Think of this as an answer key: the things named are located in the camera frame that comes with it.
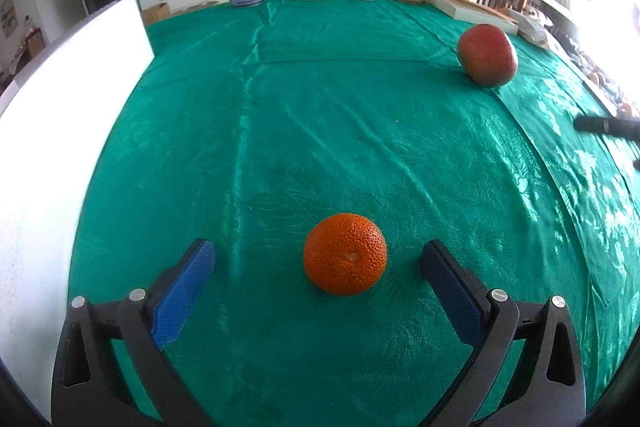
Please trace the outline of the large red apple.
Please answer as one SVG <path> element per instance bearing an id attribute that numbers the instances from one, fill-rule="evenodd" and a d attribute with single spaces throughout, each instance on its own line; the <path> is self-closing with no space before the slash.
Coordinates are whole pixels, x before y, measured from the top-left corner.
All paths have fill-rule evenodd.
<path id="1" fill-rule="evenodd" d="M 508 35 L 499 27 L 479 24 L 459 38 L 457 56 L 471 79 L 484 88 L 510 82 L 518 71 L 518 54 Z"/>

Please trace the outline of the small orange mandarin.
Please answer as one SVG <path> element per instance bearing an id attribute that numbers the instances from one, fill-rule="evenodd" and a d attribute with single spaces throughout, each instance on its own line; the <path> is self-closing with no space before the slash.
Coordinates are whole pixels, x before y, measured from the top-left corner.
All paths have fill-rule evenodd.
<path id="1" fill-rule="evenodd" d="M 356 213 L 337 213 L 307 235 L 304 269 L 329 294 L 353 296 L 378 283 L 387 265 L 387 245 L 378 226 Z"/>

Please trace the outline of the white plastic bag package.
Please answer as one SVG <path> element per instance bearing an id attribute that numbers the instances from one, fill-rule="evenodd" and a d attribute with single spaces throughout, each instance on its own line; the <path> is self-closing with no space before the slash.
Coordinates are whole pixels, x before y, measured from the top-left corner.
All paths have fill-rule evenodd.
<path id="1" fill-rule="evenodd" d="M 534 18 L 529 15 L 522 14 L 511 10 L 510 8 L 504 8 L 503 13 L 505 16 L 514 20 L 516 26 L 518 26 L 518 33 L 529 43 L 538 48 L 549 49 L 550 48 L 550 34 L 546 31 L 546 28 L 538 23 Z"/>

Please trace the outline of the flat white box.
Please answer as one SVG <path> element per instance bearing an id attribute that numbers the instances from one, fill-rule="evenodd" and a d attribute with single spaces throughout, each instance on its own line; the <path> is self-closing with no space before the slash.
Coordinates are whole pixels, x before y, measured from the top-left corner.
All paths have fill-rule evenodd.
<path id="1" fill-rule="evenodd" d="M 476 4 L 468 0 L 427 0 L 430 5 L 445 13 L 453 20 L 470 23 L 473 25 L 491 24 L 502 29 L 506 34 L 516 35 L 518 24 L 511 17 L 488 8 L 487 6 Z"/>

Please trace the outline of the white cardboard box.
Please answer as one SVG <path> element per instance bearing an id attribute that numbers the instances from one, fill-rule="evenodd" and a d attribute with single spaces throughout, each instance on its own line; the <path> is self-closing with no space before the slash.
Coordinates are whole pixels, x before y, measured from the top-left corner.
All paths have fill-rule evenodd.
<path id="1" fill-rule="evenodd" d="M 43 416 L 94 167 L 154 53 L 137 0 L 86 18 L 1 104 L 1 360 Z"/>

